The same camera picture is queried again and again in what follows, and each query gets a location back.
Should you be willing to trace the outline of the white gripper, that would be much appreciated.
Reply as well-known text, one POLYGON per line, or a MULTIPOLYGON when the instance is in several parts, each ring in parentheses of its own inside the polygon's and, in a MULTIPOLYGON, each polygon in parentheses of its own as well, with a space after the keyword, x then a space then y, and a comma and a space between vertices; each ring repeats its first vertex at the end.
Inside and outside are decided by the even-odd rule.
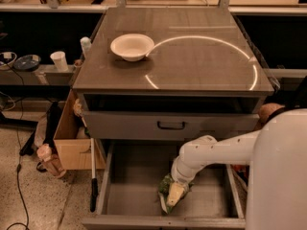
POLYGON ((186 165, 180 157, 177 157, 171 168, 171 177, 175 182, 170 184, 169 194, 167 196, 166 205, 174 207, 188 192, 188 185, 192 182, 198 172, 204 169, 204 166, 191 168, 186 165))

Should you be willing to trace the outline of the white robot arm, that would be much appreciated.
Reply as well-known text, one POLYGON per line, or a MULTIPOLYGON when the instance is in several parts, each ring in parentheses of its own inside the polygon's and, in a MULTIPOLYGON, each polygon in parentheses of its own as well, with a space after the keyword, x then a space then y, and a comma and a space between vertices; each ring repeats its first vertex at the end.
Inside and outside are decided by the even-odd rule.
POLYGON ((307 230, 307 110, 283 112, 262 129, 184 144, 171 169, 167 204, 178 203, 196 174, 211 164, 249 165, 246 230, 307 230))

